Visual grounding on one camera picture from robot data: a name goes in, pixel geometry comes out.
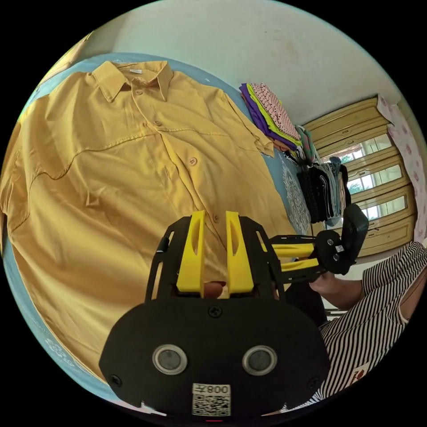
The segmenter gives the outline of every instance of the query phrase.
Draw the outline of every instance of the bed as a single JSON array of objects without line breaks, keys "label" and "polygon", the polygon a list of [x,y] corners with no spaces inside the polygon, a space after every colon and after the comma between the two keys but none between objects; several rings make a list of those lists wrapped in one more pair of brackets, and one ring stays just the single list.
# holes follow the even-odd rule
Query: bed
[{"label": "bed", "polygon": [[[179,61],[159,56],[131,53],[110,53],[98,55],[74,64],[72,67],[54,75],[48,81],[41,84],[27,101],[24,110],[37,98],[49,94],[70,74],[75,72],[91,72],[107,60],[118,63],[167,60],[172,70],[181,71],[204,85],[210,85],[224,90],[224,92],[226,92],[231,97],[239,109],[251,120],[249,111],[240,95],[240,92],[217,77],[206,73],[199,68],[184,64]],[[264,156],[264,159],[274,181],[276,190],[282,198],[284,207],[287,211],[289,220],[295,229],[295,232],[298,234],[306,234],[310,229],[310,215],[304,202],[301,187],[297,179],[298,167],[291,160],[286,158],[283,153],[277,150],[275,150],[274,158]],[[41,346],[46,350],[46,352],[52,357],[52,359],[58,364],[58,366],[76,383],[100,398],[118,403],[117,397],[111,391],[109,386],[98,380],[96,377],[87,372],[83,367],[81,367],[47,329],[44,322],[38,315],[34,305],[32,304],[22,282],[15,263],[12,246],[8,240],[6,232],[4,233],[3,243],[3,263],[6,276],[8,278],[9,285],[16,303],[33,335],[39,341]],[[149,408],[142,409],[144,411],[152,412],[152,410]]]}]

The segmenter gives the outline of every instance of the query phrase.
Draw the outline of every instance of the folded clothes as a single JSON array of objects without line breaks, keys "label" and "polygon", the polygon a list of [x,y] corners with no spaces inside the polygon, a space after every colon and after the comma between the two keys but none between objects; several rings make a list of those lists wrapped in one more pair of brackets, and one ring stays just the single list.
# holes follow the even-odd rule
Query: folded clothes
[{"label": "folded clothes", "polygon": [[257,104],[250,97],[250,94],[245,84],[240,86],[240,91],[242,93],[242,98],[246,102],[246,106],[248,107],[249,114],[252,117],[255,126],[260,129],[264,133],[264,135],[283,142],[291,150],[296,150],[296,144],[269,129],[265,118],[258,109]]},{"label": "folded clothes", "polygon": [[277,96],[271,92],[265,83],[251,83],[250,85],[252,86],[256,97],[259,99],[260,103],[279,130],[299,141],[300,136]]},{"label": "folded clothes", "polygon": [[268,114],[268,112],[266,111],[264,106],[261,104],[261,102],[259,101],[259,99],[255,95],[254,88],[249,83],[246,83],[246,88],[248,89],[251,100],[255,102],[259,112],[262,114],[262,116],[266,120],[268,128],[271,131],[273,131],[274,133],[280,135],[281,137],[286,138],[287,140],[289,140],[293,144],[302,146],[300,140],[297,140],[297,139],[293,138],[291,135],[288,135],[288,134],[282,132],[277,127],[277,125],[273,122],[272,118],[270,117],[270,115]]}]

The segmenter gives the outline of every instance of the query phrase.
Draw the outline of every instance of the yellow shirt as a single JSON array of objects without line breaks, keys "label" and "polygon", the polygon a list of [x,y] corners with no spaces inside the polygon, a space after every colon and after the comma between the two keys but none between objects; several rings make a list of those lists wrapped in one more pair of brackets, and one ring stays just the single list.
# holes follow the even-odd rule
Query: yellow shirt
[{"label": "yellow shirt", "polygon": [[301,141],[298,141],[295,138],[287,135],[286,133],[283,133],[277,127],[277,125],[274,123],[273,119],[270,117],[270,114],[266,111],[266,109],[264,108],[264,106],[261,104],[261,102],[257,98],[257,95],[254,92],[254,89],[252,88],[252,86],[249,83],[246,83],[246,87],[248,88],[248,92],[249,92],[250,97],[252,98],[252,101],[254,101],[256,103],[256,105],[258,106],[259,111],[261,112],[262,116],[265,118],[269,129],[272,132],[278,134],[279,136],[281,136],[281,137],[287,139],[288,141],[292,142],[293,144],[302,146],[302,142]]},{"label": "yellow shirt", "polygon": [[295,233],[260,152],[272,142],[222,90],[167,62],[105,62],[29,106],[1,216],[37,311],[77,362],[103,380],[107,336],[144,301],[157,245],[181,217],[206,211],[206,281],[227,280],[226,210],[270,237]]}]

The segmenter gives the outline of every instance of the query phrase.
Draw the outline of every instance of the wardrobe door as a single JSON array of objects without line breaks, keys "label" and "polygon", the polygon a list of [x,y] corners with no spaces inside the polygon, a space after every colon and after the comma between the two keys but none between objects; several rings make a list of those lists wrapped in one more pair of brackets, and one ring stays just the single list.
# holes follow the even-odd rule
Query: wardrobe door
[{"label": "wardrobe door", "polygon": [[[375,196],[357,203],[369,220],[369,230],[393,224],[415,213],[414,191],[411,185]],[[341,234],[342,219],[335,226],[326,225],[328,230]]]},{"label": "wardrobe door", "polygon": [[377,98],[357,102],[304,125],[319,151],[332,143],[386,125],[377,110]]},{"label": "wardrobe door", "polygon": [[365,132],[363,136],[357,135],[357,138],[339,141],[319,150],[322,163],[328,162],[332,156],[338,157],[350,172],[398,155],[398,149],[387,132],[384,133],[384,128],[380,126],[373,129],[374,132]]},{"label": "wardrobe door", "polygon": [[379,254],[394,249],[413,239],[415,217],[411,215],[392,224],[369,230],[359,256]]},{"label": "wardrobe door", "polygon": [[408,185],[410,179],[399,155],[348,173],[347,188],[352,203],[381,196]]}]

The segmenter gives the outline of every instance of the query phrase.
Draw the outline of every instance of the white wall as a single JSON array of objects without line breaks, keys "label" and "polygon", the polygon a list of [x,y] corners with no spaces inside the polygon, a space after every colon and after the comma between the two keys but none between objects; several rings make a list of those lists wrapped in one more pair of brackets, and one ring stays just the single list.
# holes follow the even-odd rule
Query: white wall
[{"label": "white wall", "polygon": [[372,57],[329,24],[270,0],[163,0],[95,31],[82,54],[140,52],[199,67],[238,88],[265,82],[303,124],[381,93],[400,93]]}]

